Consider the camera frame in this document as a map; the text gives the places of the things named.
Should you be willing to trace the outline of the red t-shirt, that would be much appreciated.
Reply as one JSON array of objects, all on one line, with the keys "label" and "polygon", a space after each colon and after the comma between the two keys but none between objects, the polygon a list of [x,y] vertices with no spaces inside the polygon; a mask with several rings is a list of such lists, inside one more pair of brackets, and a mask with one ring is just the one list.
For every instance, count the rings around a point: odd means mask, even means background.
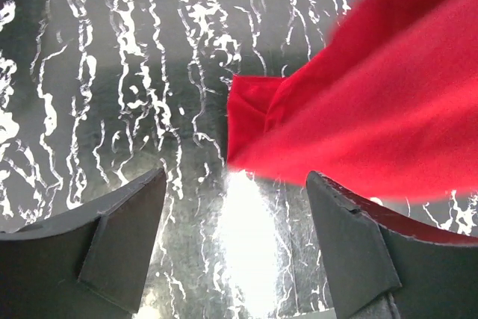
[{"label": "red t-shirt", "polygon": [[361,0],[287,78],[236,75],[227,164],[365,197],[477,186],[477,0]]}]

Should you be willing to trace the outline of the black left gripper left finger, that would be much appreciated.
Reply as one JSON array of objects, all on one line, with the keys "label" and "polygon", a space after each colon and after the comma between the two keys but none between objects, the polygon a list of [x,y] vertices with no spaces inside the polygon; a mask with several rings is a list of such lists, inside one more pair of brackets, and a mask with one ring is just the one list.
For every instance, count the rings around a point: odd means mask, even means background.
[{"label": "black left gripper left finger", "polygon": [[73,210],[1,234],[3,318],[131,318],[166,192],[150,170]]}]

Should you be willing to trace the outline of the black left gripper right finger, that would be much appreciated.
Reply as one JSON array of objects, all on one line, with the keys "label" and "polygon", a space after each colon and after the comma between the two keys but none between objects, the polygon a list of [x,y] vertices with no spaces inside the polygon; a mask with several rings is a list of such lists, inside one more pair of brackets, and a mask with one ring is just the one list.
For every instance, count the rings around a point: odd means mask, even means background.
[{"label": "black left gripper right finger", "polygon": [[337,318],[477,317],[477,238],[413,220],[316,172],[306,189]]}]

